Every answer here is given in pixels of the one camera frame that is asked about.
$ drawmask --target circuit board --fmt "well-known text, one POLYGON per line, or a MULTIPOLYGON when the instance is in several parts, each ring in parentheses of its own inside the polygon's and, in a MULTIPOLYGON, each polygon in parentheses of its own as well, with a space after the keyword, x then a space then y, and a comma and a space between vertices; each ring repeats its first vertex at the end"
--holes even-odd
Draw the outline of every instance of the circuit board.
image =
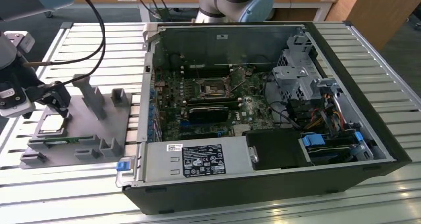
POLYGON ((185 78, 179 72, 157 73, 157 104, 162 141, 238 136, 239 132, 273 128, 273 117, 261 95, 262 77, 249 67, 235 67, 219 78, 185 78), (193 109, 211 108, 214 99, 226 100, 227 116, 221 122, 191 123, 189 102, 193 109))

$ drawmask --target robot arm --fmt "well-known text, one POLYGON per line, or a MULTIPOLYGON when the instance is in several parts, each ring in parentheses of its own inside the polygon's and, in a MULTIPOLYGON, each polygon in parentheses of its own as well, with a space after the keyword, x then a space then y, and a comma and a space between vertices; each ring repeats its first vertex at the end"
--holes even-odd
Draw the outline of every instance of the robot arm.
POLYGON ((199 0, 195 22, 261 22, 271 6, 273 0, 199 0))
MULTIPOLYGON (((73 0, 0 0, 0 22, 10 21, 73 4, 73 0)), ((4 117, 30 115, 33 102, 46 104, 65 113, 69 94, 64 87, 46 95, 48 86, 38 80, 34 70, 22 66, 24 58, 16 46, 0 32, 0 114, 4 117)))

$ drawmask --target power supply label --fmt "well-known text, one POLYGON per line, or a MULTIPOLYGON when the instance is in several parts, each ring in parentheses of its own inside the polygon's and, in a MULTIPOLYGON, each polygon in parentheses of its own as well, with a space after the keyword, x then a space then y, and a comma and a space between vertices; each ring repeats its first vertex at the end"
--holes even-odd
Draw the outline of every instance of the power supply label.
POLYGON ((221 144, 182 148, 182 174, 185 177, 225 173, 221 144))

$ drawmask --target blue latch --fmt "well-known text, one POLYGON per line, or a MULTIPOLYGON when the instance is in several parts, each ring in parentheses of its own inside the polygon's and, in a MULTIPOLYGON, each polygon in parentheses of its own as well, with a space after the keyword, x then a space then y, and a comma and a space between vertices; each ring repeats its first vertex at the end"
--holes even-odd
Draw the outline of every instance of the blue latch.
POLYGON ((302 138, 303 146, 325 145, 325 141, 321 134, 307 134, 302 138))
POLYGON ((361 132, 355 132, 355 137, 357 137, 358 142, 361 143, 363 140, 361 132))
POLYGON ((130 162, 129 161, 120 161, 117 163, 117 171, 129 171, 130 170, 130 162))

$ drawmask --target slotted metal surface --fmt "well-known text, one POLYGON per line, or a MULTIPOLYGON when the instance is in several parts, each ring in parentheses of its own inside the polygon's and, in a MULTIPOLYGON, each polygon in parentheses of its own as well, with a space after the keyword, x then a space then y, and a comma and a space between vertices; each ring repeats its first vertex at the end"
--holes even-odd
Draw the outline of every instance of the slotted metal surface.
MULTIPOLYGON (((413 163, 383 177, 374 177, 343 193, 311 196, 193 212, 146 216, 114 186, 114 163, 20 170, 20 155, 34 131, 42 107, 28 120, 12 119, 0 137, 0 223, 162 223, 162 224, 303 224, 421 222, 421 112, 419 99, 358 33, 341 23, 315 25, 342 64, 405 148, 413 163)), ((143 51, 141 23, 108 23, 109 50, 92 84, 102 93, 121 87, 134 93, 125 153, 135 145, 143 51)), ((97 24, 74 24, 60 30, 48 52, 54 60, 89 54, 100 43, 97 24)), ((70 79, 96 60, 50 66, 42 80, 70 79)), ((327 75, 325 63, 319 59, 327 75)), ((72 95, 80 94, 68 87, 72 95)))

